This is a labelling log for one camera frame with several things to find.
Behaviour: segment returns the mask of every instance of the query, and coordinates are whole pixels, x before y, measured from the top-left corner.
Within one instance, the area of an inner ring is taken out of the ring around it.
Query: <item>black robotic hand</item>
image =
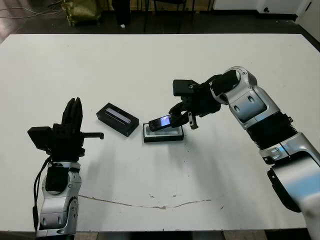
[[[203,117],[220,110],[221,103],[214,99],[210,89],[210,83],[219,76],[214,75],[202,84],[193,80],[173,80],[173,95],[182,100],[169,111],[173,128],[190,123],[191,128],[196,129],[195,116]]]

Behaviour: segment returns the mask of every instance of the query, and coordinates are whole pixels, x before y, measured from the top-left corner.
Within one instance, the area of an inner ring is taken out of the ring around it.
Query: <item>smartphone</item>
[[[155,132],[171,126],[171,114],[149,121],[149,129]]]

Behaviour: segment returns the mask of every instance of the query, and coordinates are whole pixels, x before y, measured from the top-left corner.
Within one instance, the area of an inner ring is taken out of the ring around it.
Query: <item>phone box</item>
[[[149,124],[143,124],[143,141],[145,143],[152,142],[168,142],[168,141],[182,141],[184,139],[184,130],[182,126],[166,127],[158,131],[151,131]]]
[[[138,127],[139,119],[110,102],[96,113],[98,119],[119,133],[129,137]]]

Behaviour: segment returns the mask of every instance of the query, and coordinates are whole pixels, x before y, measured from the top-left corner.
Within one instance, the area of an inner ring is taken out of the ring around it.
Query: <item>floor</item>
[[[55,0],[0,0],[0,9],[25,7],[35,12],[48,10],[48,5]],[[104,12],[101,24],[79,24],[70,27],[64,12],[50,15],[38,15],[30,18],[8,19],[1,17],[27,17],[33,13],[21,9],[0,11],[0,43],[10,34],[143,34],[145,13],[133,11],[131,23],[125,29],[116,23],[113,11]],[[146,34],[175,34],[181,13],[149,12]],[[277,33],[302,34],[320,51],[320,43],[307,33],[301,26],[289,19],[266,19],[251,15],[217,15],[211,12],[184,15],[181,34],[229,34],[229,33]]]
[[[140,11],[131,13],[131,23],[121,28],[116,24],[114,12],[104,12],[101,24],[79,24],[70,27],[64,12],[50,15],[37,15],[30,18],[9,19],[1,17],[27,17],[33,15],[21,9],[1,11],[4,8],[25,7],[35,12],[47,10],[54,0],[0,0],[0,43],[10,34],[143,34],[145,14]],[[176,12],[149,13],[147,34],[175,34],[181,14]],[[320,43],[302,27],[289,19],[266,19],[255,15],[216,15],[212,12],[191,13],[184,16],[181,34],[226,34],[226,33],[277,33],[302,34],[318,51]],[[215,239],[215,240],[309,240],[305,228],[266,231],[229,231],[229,232],[138,232],[138,233],[79,233],[78,240],[118,240],[150,239],[153,236],[163,239]],[[32,233],[0,232],[1,239],[33,239]]]

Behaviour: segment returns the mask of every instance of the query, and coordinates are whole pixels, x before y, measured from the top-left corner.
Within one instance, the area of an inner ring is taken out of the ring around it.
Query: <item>chair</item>
[[[181,28],[181,23],[183,21],[184,15],[185,15],[185,9],[186,9],[186,3],[187,0],[153,0],[153,4],[154,4],[154,12],[157,12],[157,5],[156,5],[156,1],[158,2],[162,2],[162,3],[169,3],[169,4],[176,4],[176,11],[179,11],[179,6],[180,4],[183,4],[182,6],[182,17],[181,20],[179,22],[178,25],[178,30],[177,33],[180,32],[180,28]],[[144,27],[143,27],[143,31],[146,32],[146,28],[147,28],[147,19],[148,19],[148,11],[149,11],[149,3],[150,0],[145,0],[145,18],[144,18]],[[193,21],[194,19],[194,12],[195,12],[195,0],[192,0],[192,15],[191,15],[191,21]]]

